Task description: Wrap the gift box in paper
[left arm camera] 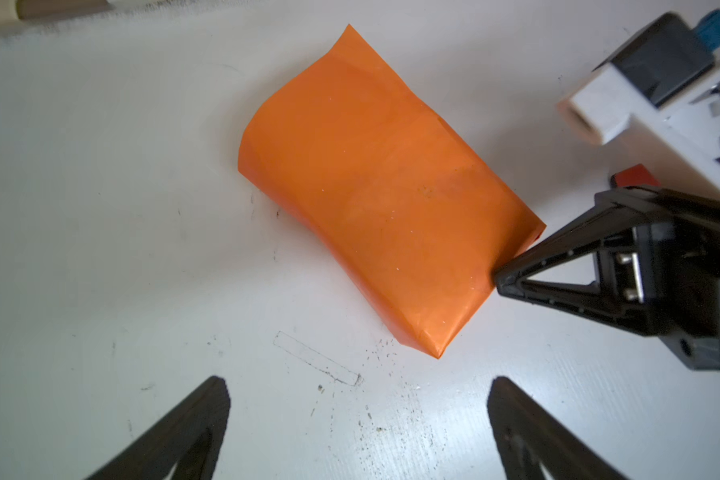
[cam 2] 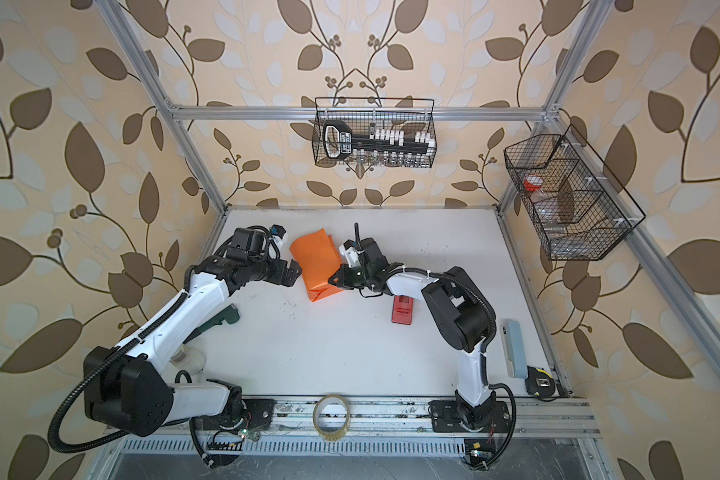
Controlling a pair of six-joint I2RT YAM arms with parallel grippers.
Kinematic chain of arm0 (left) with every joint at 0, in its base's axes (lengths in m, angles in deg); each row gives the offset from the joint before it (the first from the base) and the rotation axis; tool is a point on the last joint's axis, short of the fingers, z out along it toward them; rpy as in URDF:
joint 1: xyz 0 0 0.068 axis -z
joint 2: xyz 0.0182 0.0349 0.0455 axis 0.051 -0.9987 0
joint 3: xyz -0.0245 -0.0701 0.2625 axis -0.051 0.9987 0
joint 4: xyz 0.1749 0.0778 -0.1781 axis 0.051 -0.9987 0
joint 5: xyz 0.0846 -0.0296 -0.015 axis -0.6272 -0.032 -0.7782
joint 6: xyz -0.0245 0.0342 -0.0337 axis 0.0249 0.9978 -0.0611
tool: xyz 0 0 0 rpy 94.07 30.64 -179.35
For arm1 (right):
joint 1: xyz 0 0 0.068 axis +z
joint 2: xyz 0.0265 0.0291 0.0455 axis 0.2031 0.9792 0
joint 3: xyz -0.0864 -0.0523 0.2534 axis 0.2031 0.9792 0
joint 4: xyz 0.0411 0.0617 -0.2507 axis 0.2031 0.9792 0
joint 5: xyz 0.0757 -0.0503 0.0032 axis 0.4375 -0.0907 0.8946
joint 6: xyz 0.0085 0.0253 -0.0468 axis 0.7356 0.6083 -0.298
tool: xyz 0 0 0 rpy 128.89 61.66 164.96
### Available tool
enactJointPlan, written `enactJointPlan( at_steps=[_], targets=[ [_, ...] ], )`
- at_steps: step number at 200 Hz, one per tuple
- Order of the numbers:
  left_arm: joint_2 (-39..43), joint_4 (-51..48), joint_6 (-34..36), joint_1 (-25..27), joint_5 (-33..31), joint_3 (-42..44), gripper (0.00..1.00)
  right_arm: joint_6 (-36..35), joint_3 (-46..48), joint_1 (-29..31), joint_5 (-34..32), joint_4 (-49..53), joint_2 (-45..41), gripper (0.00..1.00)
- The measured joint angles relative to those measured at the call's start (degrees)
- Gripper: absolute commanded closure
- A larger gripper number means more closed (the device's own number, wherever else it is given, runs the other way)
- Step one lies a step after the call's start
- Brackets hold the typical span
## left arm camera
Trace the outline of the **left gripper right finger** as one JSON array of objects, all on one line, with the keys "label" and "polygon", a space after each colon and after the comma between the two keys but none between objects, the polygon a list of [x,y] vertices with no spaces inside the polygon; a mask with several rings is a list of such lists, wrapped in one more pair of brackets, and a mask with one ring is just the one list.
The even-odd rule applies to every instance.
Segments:
[{"label": "left gripper right finger", "polygon": [[622,479],[511,379],[493,380],[487,413],[508,479]]}]

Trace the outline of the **yellow orange wrapping paper sheet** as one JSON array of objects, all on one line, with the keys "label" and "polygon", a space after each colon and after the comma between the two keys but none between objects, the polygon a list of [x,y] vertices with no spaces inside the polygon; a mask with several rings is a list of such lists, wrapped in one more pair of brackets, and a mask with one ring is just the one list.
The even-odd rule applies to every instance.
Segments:
[{"label": "yellow orange wrapping paper sheet", "polygon": [[399,343],[434,358],[545,228],[352,27],[261,105],[238,169],[324,243]]}]

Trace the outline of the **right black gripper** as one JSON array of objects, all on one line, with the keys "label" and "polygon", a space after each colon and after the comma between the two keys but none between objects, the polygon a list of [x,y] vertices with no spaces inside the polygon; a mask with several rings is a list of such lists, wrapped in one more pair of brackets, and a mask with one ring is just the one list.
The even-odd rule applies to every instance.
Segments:
[{"label": "right black gripper", "polygon": [[503,297],[657,337],[687,368],[720,371],[720,201],[658,187],[600,192],[493,279]]}]

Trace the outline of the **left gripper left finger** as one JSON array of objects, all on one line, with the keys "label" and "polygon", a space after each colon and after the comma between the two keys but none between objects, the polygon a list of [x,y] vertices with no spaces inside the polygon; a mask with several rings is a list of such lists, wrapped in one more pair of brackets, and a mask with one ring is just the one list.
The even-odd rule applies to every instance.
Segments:
[{"label": "left gripper left finger", "polygon": [[90,477],[211,479],[230,407],[225,380],[211,376]]}]

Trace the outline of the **red tape dispenser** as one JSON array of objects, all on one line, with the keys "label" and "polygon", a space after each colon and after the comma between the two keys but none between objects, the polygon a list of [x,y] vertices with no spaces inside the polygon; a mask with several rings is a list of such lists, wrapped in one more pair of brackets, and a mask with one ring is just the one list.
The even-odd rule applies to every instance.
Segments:
[{"label": "red tape dispenser", "polygon": [[609,179],[609,185],[611,188],[640,185],[661,186],[660,182],[643,164],[637,164],[613,174]]}]

